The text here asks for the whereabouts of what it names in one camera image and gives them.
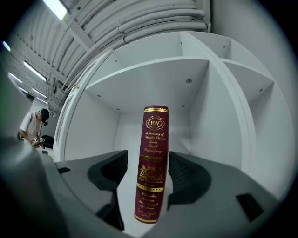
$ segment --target book spine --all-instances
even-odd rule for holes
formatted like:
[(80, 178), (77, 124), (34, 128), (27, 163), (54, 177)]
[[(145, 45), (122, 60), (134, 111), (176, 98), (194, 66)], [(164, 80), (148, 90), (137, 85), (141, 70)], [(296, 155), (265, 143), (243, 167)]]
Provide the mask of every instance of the book spine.
[(135, 218), (143, 223), (158, 221), (163, 203), (169, 156), (169, 110), (166, 106), (144, 109)]

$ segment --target ceiling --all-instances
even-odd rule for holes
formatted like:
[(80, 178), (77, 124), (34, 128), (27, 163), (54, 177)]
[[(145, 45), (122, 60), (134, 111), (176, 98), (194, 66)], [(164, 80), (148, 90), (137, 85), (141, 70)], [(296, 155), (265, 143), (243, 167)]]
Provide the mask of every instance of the ceiling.
[(46, 95), (53, 112), (60, 111), (83, 70), (105, 50), (156, 33), (210, 31), (209, 0), (63, 0), (63, 4), (68, 13), (59, 20), (37, 0), (6, 39), (11, 51), (1, 50), (7, 72), (23, 82), (17, 84), (33, 96), (38, 94), (32, 88)]

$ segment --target gold border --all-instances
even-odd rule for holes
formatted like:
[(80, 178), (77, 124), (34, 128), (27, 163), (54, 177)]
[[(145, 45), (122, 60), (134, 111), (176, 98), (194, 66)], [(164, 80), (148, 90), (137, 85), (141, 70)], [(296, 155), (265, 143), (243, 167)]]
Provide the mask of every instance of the gold border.
[(146, 108), (144, 112), (166, 112), (168, 113), (169, 111), (165, 108)]
[(150, 156), (141, 155), (141, 154), (140, 154), (140, 159), (150, 161), (150, 162), (161, 162), (162, 161), (161, 157), (150, 157)]
[(140, 217), (138, 217), (137, 215), (135, 215), (135, 218), (140, 220), (140, 221), (143, 221), (143, 222), (150, 222), (150, 223), (155, 223), (157, 222), (157, 220), (145, 220), (145, 219), (142, 219)]
[(164, 190), (164, 188), (149, 188), (149, 187), (143, 186), (139, 183), (136, 183), (136, 186), (140, 189), (143, 189), (143, 190), (149, 191), (149, 192), (162, 192)]
[[(151, 126), (149, 125), (149, 120), (152, 119), (152, 118), (157, 118), (158, 120), (160, 120), (160, 121), (162, 122), (161, 127), (159, 127), (159, 128), (153, 128), (153, 127), (151, 127)], [(160, 130), (160, 129), (163, 129), (163, 127), (164, 127), (165, 125), (166, 125), (166, 124), (164, 123), (164, 120), (163, 120), (161, 117), (156, 116), (156, 115), (149, 117), (149, 118), (147, 119), (147, 121), (146, 121), (146, 126), (147, 126), (147, 128), (150, 129), (150, 130), (152, 130), (152, 131), (158, 131), (158, 130)]]

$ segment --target white t-shirt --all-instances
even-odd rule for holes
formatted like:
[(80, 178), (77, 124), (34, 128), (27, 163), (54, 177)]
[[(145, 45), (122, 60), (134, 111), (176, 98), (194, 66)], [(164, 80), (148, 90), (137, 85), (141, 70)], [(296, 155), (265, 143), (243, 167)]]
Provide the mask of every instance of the white t-shirt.
[(23, 119), (20, 129), (22, 131), (25, 131), (28, 136), (33, 138), (34, 136), (36, 136), (36, 133), (39, 132), (40, 125), (41, 122), (36, 119), (35, 112), (28, 112)]

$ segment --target gold emblem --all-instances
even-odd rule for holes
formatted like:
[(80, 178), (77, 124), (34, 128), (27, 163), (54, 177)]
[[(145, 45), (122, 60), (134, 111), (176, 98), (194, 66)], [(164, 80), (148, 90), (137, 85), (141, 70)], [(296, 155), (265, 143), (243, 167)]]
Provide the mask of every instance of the gold emblem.
[(149, 117), (146, 121), (147, 128), (152, 131), (158, 131), (159, 129), (162, 129), (164, 125), (164, 120), (159, 116)]
[(143, 217), (151, 217), (151, 215), (155, 215), (156, 212), (143, 212), (142, 210), (140, 210), (140, 208), (138, 208), (138, 211), (141, 213), (141, 215)]
[(155, 167), (148, 166), (146, 168), (145, 165), (140, 169), (139, 179), (141, 181), (149, 182), (149, 183), (162, 183), (163, 182), (163, 172), (162, 169), (159, 168), (157, 170)]

